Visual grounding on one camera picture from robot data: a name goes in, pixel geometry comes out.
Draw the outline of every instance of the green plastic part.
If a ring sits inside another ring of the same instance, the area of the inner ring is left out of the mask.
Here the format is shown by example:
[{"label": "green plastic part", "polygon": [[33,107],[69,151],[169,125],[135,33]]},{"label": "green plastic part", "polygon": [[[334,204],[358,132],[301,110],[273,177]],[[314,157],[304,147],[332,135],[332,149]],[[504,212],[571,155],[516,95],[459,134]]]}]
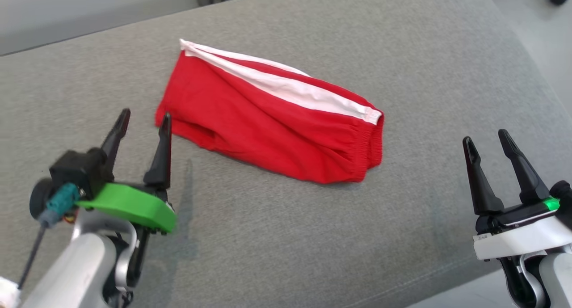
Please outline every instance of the green plastic part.
[{"label": "green plastic part", "polygon": [[557,210],[558,208],[560,208],[560,200],[557,198],[553,198],[552,196],[549,198],[545,198],[542,202],[544,202],[544,204],[546,204],[546,207],[550,211],[554,211],[554,210]]},{"label": "green plastic part", "polygon": [[88,209],[95,208],[129,222],[164,232],[172,232],[177,222],[177,215],[163,200],[122,184],[108,182],[94,200],[79,201],[76,205]]}]

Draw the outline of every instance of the red shorts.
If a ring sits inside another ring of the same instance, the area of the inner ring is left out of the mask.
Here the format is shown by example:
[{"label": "red shorts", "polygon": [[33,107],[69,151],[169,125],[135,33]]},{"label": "red shorts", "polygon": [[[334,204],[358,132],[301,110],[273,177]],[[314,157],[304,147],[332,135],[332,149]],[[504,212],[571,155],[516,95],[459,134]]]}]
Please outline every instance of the red shorts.
[{"label": "red shorts", "polygon": [[173,133],[299,180],[362,181],[382,161],[384,116],[300,70],[181,40],[156,114]]}]

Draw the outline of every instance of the white wall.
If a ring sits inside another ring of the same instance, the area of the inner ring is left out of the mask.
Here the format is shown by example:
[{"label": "white wall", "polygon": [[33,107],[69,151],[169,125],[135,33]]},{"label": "white wall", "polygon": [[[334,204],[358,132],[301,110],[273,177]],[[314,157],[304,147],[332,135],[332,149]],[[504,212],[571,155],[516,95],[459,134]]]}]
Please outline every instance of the white wall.
[{"label": "white wall", "polygon": [[197,6],[196,0],[0,0],[0,55]]}]

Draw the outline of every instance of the robotic arm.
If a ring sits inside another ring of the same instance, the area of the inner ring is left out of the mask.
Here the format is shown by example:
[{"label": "robotic arm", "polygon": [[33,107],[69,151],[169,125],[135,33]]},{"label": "robotic arm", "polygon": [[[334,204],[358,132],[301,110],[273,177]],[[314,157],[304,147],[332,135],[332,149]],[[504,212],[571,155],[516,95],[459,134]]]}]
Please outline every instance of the robotic arm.
[{"label": "robotic arm", "polygon": [[74,223],[71,241],[31,292],[23,308],[125,308],[141,277],[149,236],[172,232],[176,223],[170,187],[171,118],[159,128],[159,145],[142,184],[113,176],[130,110],[123,109],[100,148],[68,151],[30,196],[41,229],[20,283],[0,278],[0,306],[15,307],[46,228]]},{"label": "robotic arm", "polygon": [[495,196],[470,137],[463,139],[472,194],[478,259],[500,261],[520,308],[572,308],[572,191],[560,181],[548,190],[508,131],[499,139],[521,187],[520,205]]}]

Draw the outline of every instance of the teal cable connector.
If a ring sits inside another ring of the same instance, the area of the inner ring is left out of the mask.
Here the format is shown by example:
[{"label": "teal cable connector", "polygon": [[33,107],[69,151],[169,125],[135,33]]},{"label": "teal cable connector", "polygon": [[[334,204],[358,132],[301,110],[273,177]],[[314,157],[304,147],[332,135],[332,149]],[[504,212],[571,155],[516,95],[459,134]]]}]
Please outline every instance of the teal cable connector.
[{"label": "teal cable connector", "polygon": [[67,182],[56,191],[47,203],[46,209],[39,215],[41,225],[51,228],[59,219],[80,200],[80,190],[74,184]]}]

